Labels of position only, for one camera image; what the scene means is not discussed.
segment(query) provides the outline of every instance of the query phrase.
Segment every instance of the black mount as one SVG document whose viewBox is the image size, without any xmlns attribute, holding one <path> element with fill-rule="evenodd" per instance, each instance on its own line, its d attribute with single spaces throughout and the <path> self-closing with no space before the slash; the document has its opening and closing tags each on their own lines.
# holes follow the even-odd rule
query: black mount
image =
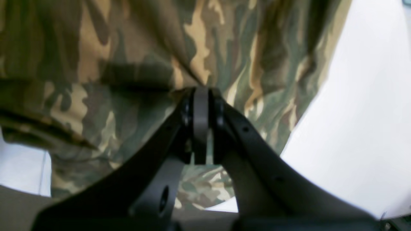
<svg viewBox="0 0 411 231">
<path fill-rule="evenodd" d="M 180 230 L 171 214 L 181 171 L 192 153 L 195 164 L 206 163 L 209 131 L 214 164 L 227 170 L 236 193 L 240 217 L 232 230 L 376 230 L 371 215 L 295 172 L 217 89 L 207 88 L 186 90 L 129 161 L 39 213 L 33 230 Z"/>
</svg>

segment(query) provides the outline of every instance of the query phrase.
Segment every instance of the camouflage fabric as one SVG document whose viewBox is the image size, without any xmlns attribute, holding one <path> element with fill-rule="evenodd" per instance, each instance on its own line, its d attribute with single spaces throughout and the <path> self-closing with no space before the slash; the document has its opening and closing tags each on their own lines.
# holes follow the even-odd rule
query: camouflage fabric
<svg viewBox="0 0 411 231">
<path fill-rule="evenodd" d="M 218 87 L 281 153 L 316 95 L 349 0 L 0 0 L 4 139 L 47 149 L 52 196 L 127 161 L 185 87 Z M 233 197 L 221 166 L 187 166 L 177 208 Z"/>
</svg>

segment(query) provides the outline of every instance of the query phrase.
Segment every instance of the gray surface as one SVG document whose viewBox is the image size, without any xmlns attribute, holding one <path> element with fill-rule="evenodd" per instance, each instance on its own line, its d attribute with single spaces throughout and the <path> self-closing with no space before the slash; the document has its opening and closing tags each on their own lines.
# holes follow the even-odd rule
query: gray surface
<svg viewBox="0 0 411 231">
<path fill-rule="evenodd" d="M 52 203 L 51 198 L 0 186 L 0 230 L 28 231 L 36 214 Z"/>
<path fill-rule="evenodd" d="M 180 222 L 183 231 L 229 231 L 238 213 L 215 211 L 174 211 L 172 219 Z"/>
</svg>

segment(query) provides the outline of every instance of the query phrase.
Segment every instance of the camouflage pants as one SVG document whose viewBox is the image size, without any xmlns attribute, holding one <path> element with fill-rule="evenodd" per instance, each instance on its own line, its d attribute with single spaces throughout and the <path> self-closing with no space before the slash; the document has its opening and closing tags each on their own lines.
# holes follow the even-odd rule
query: camouflage pants
<svg viewBox="0 0 411 231">
<path fill-rule="evenodd" d="M 178 101 L 218 87 L 277 152 L 327 75 L 349 0 L 0 0 L 0 126 L 47 149 L 52 196 L 121 166 Z M 177 208 L 233 197 L 187 166 Z"/>
</svg>

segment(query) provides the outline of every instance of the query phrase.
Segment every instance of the hole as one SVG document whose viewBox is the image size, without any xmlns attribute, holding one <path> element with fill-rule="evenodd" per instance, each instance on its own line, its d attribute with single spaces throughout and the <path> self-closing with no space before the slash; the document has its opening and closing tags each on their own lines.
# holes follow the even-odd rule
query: hole
<svg viewBox="0 0 411 231">
<path fill-rule="evenodd" d="M 284 182 L 284 178 L 282 178 L 281 176 L 274 176 L 273 181 L 279 182 L 279 183 L 283 183 Z"/>
<path fill-rule="evenodd" d="M 167 185 L 163 190 L 163 194 L 161 195 L 160 210 L 159 210 L 160 213 L 162 213 L 164 209 L 166 208 L 168 199 L 169 199 L 169 187 Z"/>
</svg>

